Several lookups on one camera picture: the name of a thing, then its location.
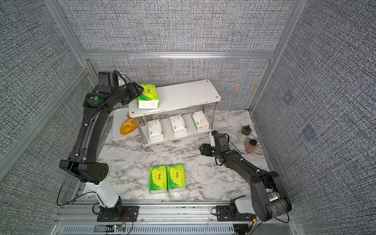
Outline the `white tissue pack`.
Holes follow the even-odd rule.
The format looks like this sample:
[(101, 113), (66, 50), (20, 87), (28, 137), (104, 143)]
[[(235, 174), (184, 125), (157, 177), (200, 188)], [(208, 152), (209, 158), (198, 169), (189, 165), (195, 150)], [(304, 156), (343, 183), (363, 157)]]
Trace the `white tissue pack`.
[(192, 113), (192, 120), (197, 131), (208, 129), (210, 124), (203, 111)]
[(182, 115), (171, 116), (171, 117), (169, 117), (169, 120), (170, 120), (170, 124), (172, 126), (172, 129), (173, 129), (174, 135), (180, 135), (180, 134), (187, 133), (187, 131), (188, 131), (187, 126), (185, 124), (185, 121), (184, 121)]
[(154, 119), (147, 122), (148, 134), (151, 141), (164, 138), (162, 124), (160, 119)]

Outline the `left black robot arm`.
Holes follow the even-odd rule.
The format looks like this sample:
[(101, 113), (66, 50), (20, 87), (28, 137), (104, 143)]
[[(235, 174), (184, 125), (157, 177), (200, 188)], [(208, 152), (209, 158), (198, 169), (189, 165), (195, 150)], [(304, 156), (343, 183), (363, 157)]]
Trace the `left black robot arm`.
[(129, 104), (143, 91), (136, 82), (120, 87), (96, 86), (85, 97), (83, 119), (73, 150), (68, 159), (59, 163), (62, 170), (85, 183), (89, 193), (96, 195), (99, 201), (98, 222), (120, 221), (125, 217), (121, 198), (106, 178), (109, 166), (97, 161), (100, 141), (113, 107), (118, 103)]

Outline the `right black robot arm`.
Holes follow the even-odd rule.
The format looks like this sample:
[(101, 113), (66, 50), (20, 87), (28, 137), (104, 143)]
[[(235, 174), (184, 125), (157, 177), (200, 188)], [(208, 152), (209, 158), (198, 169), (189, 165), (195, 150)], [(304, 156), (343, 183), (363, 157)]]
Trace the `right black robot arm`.
[(247, 161), (239, 151), (231, 150), (227, 134), (212, 131), (211, 143), (202, 144), (201, 155), (214, 157), (217, 165), (224, 165), (239, 174), (250, 187), (251, 205), (261, 221), (268, 221), (292, 210), (290, 199), (279, 174), (265, 171)]

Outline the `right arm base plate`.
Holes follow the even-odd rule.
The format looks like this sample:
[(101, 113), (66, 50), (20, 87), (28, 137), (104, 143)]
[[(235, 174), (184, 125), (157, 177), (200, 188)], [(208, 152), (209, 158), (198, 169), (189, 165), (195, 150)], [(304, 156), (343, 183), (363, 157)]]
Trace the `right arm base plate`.
[(215, 215), (217, 220), (221, 222), (253, 221), (257, 218), (250, 196), (244, 195), (231, 199), (229, 205), (217, 205), (214, 209), (215, 212), (213, 215)]

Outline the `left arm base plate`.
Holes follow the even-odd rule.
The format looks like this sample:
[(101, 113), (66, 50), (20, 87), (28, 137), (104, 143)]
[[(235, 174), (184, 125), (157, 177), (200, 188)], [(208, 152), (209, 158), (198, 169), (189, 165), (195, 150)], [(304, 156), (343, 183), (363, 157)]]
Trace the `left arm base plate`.
[(125, 218), (127, 221), (136, 222), (140, 207), (138, 206), (123, 206), (119, 208), (99, 208), (97, 222), (123, 222)]

